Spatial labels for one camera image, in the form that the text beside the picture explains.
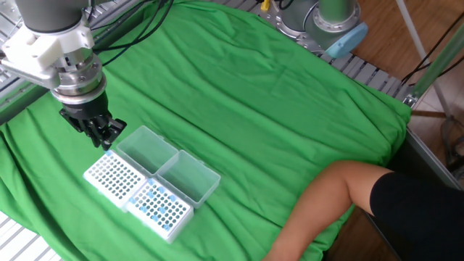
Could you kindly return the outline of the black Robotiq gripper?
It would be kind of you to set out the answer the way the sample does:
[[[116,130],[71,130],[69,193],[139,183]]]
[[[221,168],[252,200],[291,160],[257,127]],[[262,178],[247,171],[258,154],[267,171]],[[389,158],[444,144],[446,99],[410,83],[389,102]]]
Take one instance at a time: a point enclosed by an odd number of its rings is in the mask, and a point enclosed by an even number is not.
[[[104,151],[107,151],[127,126],[125,121],[114,119],[109,115],[108,105],[107,94],[104,91],[97,98],[83,104],[63,104],[63,109],[59,111],[59,114],[77,132],[85,133],[96,148],[101,146]],[[102,127],[99,127],[101,141],[95,134],[90,120],[100,116],[106,116]]]

